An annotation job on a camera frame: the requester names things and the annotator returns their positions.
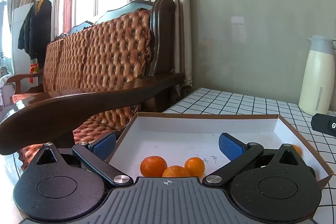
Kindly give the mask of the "orange tufted sofa seat cushion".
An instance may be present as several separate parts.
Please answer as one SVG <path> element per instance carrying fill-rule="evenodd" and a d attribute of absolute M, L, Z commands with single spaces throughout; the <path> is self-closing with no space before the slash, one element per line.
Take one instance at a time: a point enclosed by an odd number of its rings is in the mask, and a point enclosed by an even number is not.
<path fill-rule="evenodd" d="M 37 95 L 37 93 L 14 94 L 10 100 L 11 103 L 16 103 L 33 95 Z M 93 143 L 108 133 L 118 130 L 121 132 L 139 110 L 140 105 L 134 105 L 95 114 L 73 130 L 75 143 L 81 141 Z M 22 162 L 22 170 L 26 169 L 41 146 L 41 144 L 29 145 L 18 152 L 19 160 Z"/>

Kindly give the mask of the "orange in tray corner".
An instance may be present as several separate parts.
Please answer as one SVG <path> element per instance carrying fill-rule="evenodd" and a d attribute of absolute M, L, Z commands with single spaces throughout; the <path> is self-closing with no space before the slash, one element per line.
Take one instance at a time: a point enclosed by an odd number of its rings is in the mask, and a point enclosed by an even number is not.
<path fill-rule="evenodd" d="M 297 153 L 301 156 L 302 155 L 302 150 L 294 144 L 292 144 L 292 146 L 297 151 Z"/>

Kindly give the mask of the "cream thermos jug grey lid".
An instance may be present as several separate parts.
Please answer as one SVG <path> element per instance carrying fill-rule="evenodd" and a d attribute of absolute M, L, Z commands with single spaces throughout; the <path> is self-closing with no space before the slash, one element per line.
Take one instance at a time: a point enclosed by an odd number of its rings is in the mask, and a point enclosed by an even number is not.
<path fill-rule="evenodd" d="M 310 50 L 298 106 L 311 116 L 327 114 L 335 83 L 335 43 L 321 35 L 314 35 L 307 41 Z"/>

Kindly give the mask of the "orange in tray right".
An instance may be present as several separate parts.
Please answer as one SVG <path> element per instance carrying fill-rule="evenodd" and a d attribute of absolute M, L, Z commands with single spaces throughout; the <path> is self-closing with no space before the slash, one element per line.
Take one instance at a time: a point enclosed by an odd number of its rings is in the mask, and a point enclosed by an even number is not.
<path fill-rule="evenodd" d="M 205 164 L 201 158 L 192 157 L 185 162 L 185 169 L 193 177 L 202 177 L 205 173 Z"/>

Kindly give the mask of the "orange in tray left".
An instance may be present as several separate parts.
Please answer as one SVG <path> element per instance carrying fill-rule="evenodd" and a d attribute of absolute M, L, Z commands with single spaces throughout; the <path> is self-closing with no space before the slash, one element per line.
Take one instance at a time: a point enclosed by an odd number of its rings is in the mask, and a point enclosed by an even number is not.
<path fill-rule="evenodd" d="M 140 172 L 144 177 L 162 177 L 167 168 L 166 161 L 160 156 L 149 156 L 143 159 Z"/>

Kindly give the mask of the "white checkered tablecloth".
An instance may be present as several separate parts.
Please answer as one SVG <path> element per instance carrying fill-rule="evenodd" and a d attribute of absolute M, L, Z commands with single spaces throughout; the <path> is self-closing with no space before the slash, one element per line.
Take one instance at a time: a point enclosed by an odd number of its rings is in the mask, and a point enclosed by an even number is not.
<path fill-rule="evenodd" d="M 220 90 L 198 88 L 165 110 L 173 114 L 279 114 L 317 150 L 335 170 L 335 137 L 311 127 L 311 116 L 295 103 L 248 96 Z"/>

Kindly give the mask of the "white tray with brown rim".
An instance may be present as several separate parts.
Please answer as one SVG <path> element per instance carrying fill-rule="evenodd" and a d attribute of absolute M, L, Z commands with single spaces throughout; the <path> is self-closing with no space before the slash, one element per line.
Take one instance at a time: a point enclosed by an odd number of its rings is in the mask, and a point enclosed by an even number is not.
<path fill-rule="evenodd" d="M 219 136 L 227 132 L 243 143 L 256 142 L 266 149 L 284 143 L 301 149 L 320 188 L 334 174 L 310 143 L 280 115 L 210 115 L 138 113 L 128 124 L 107 162 L 132 178 L 140 173 L 147 156 L 160 156 L 169 166 L 184 165 L 191 157 L 205 161 L 206 174 L 229 162 L 219 150 Z"/>

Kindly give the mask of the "orange in tray middle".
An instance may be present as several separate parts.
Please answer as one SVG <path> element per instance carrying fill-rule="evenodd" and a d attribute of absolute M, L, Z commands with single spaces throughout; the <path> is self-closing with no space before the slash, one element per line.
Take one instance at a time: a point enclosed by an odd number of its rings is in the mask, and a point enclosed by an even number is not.
<path fill-rule="evenodd" d="M 190 177 L 190 173 L 187 169 L 179 165 L 173 165 L 166 168 L 163 173 L 162 177 L 167 178 L 174 178 L 174 177 Z"/>

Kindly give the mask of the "orange tufted sofa back cushion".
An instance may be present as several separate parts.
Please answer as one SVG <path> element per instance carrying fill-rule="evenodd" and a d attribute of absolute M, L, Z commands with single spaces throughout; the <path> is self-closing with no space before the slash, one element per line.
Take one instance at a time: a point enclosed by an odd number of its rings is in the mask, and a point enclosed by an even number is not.
<path fill-rule="evenodd" d="M 138 9 L 49 43 L 45 92 L 116 86 L 145 74 L 151 11 Z"/>

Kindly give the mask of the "black hanging coat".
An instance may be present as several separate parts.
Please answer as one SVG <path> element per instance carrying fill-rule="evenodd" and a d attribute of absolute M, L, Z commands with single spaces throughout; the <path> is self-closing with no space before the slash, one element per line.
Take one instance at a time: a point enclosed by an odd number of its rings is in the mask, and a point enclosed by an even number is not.
<path fill-rule="evenodd" d="M 44 68 L 46 48 L 51 41 L 52 3 L 43 0 L 39 11 L 33 4 L 21 26 L 18 38 L 18 49 L 24 50 L 30 59 L 37 59 L 40 69 Z"/>

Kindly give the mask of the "dark wooden sofa frame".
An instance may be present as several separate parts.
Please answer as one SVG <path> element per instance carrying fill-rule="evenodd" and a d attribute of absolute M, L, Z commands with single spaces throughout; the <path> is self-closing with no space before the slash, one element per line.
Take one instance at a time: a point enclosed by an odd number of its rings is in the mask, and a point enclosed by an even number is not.
<path fill-rule="evenodd" d="M 57 147 L 74 144 L 72 132 L 89 117 L 108 110 L 141 104 L 163 90 L 183 83 L 185 77 L 172 71 L 154 71 L 154 49 L 161 39 L 154 35 L 153 58 L 144 76 L 131 82 L 103 88 L 45 92 L 20 100 L 1 121 L 1 155 L 11 155 L 32 144 L 51 141 Z"/>

